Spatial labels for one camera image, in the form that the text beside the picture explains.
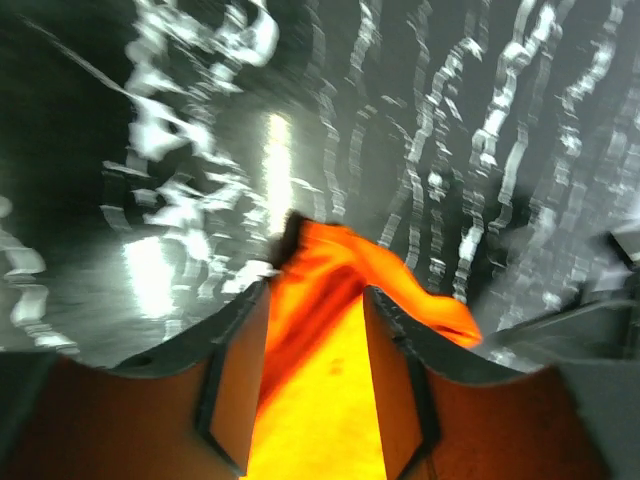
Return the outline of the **orange t shirt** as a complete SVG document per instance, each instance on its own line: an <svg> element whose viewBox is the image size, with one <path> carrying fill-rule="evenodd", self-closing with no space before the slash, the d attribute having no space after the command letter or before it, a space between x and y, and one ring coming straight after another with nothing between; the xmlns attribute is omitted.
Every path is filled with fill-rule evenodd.
<svg viewBox="0 0 640 480"><path fill-rule="evenodd" d="M467 306L427 293L395 254L293 212L271 249L270 311L248 475L382 479L363 291L375 286L420 323L470 348Z"/></svg>

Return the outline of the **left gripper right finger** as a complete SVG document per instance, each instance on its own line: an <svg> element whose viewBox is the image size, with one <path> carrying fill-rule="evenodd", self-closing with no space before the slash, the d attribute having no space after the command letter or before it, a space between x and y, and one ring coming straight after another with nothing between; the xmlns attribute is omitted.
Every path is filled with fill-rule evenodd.
<svg viewBox="0 0 640 480"><path fill-rule="evenodd" d="M488 361L374 287L364 319L387 478L612 477L559 368Z"/></svg>

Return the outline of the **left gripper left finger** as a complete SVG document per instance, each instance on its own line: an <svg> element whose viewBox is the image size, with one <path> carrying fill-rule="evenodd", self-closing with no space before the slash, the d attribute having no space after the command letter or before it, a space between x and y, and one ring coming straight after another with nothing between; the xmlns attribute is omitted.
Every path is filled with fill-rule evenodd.
<svg viewBox="0 0 640 480"><path fill-rule="evenodd" d="M269 288L113 368L14 356L18 479L238 479L264 365Z"/></svg>

